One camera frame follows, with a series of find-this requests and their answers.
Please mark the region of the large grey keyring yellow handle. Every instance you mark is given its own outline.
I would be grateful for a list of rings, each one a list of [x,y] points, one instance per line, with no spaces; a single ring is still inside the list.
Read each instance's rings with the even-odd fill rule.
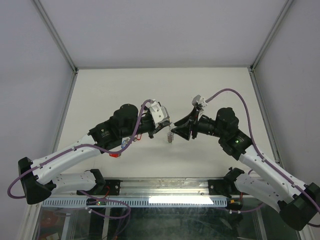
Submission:
[[[169,125],[168,125],[168,132],[167,132],[167,142],[169,144],[171,144],[174,140],[174,133],[172,132],[172,129],[174,128],[174,123],[171,122]]]

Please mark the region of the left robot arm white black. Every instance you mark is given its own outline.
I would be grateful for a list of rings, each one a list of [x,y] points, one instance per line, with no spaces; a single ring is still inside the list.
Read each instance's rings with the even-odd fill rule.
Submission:
[[[103,153],[115,154],[114,149],[120,147],[125,138],[132,143],[135,136],[147,133],[152,139],[155,133],[169,124],[167,109],[155,100],[147,102],[141,109],[124,104],[76,143],[42,158],[20,159],[18,169],[26,202],[34,205],[52,194],[72,191],[102,193],[106,182],[99,169],[83,173],[64,172]]]

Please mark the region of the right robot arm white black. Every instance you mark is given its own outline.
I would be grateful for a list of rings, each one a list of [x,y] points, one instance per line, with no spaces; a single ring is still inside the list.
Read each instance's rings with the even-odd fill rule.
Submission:
[[[174,123],[172,133],[185,140],[198,134],[218,138],[222,150],[256,172],[262,180],[254,180],[243,170],[234,168],[223,178],[226,192],[249,194],[277,211],[292,229],[301,231],[320,211],[320,188],[306,184],[288,173],[261,152],[254,141],[239,130],[239,120],[230,107],[218,110],[215,119],[200,116],[196,107]]]

